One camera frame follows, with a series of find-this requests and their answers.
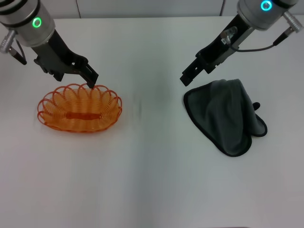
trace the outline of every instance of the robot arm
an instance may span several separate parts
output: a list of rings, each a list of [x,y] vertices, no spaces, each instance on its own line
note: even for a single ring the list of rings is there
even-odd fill
[[[210,74],[216,66],[229,56],[238,52],[261,51],[272,48],[285,40],[292,32],[303,29],[301,23],[288,10],[298,0],[239,0],[237,16],[223,32],[207,47],[196,55],[194,62],[183,72],[180,78],[185,86],[203,70]],[[255,30],[268,30],[282,16],[287,20],[288,28],[272,46],[257,50],[239,50],[238,46]]]
[[[0,1],[0,23],[9,30],[0,45],[0,52],[10,53],[26,64],[24,57],[11,46],[16,39],[38,54],[35,63],[57,81],[61,81],[64,74],[77,74],[90,88],[94,87],[98,74],[85,57],[75,54],[66,46],[40,0]]]

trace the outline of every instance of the white table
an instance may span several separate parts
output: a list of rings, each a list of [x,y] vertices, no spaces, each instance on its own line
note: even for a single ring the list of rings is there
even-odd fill
[[[272,50],[234,54],[189,87],[179,80],[231,20],[56,20],[67,45],[100,74],[97,83],[123,99],[119,122],[97,134],[57,132],[36,118],[47,92],[83,83],[80,76],[57,82],[30,48],[26,66],[0,55],[1,227],[301,227],[304,33]],[[241,48],[266,47],[286,28],[282,19]],[[239,158],[222,154],[181,102],[188,90],[223,78],[242,81],[269,128]]]

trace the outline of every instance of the gray towel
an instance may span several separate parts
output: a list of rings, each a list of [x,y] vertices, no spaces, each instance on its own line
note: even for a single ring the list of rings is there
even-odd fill
[[[186,110],[194,124],[224,154],[238,157],[252,144],[251,136],[267,134],[264,121],[241,81],[220,80],[192,89],[184,96]]]

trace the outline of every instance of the orange wicker basket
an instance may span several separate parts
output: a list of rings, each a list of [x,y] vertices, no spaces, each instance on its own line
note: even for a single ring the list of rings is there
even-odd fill
[[[37,111],[39,121],[52,129],[93,133],[113,126],[122,113],[122,100],[103,85],[61,86],[44,96]]]

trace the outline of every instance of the white wall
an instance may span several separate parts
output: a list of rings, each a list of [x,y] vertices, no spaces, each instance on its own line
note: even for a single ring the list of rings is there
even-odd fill
[[[83,18],[218,16],[222,0],[78,0]]]
[[[79,18],[76,0],[42,0],[54,18]],[[238,0],[227,0],[224,16],[237,13]],[[222,0],[78,0],[83,18],[218,16]],[[290,10],[304,14],[304,0]]]
[[[54,18],[79,18],[75,0],[41,0]]]

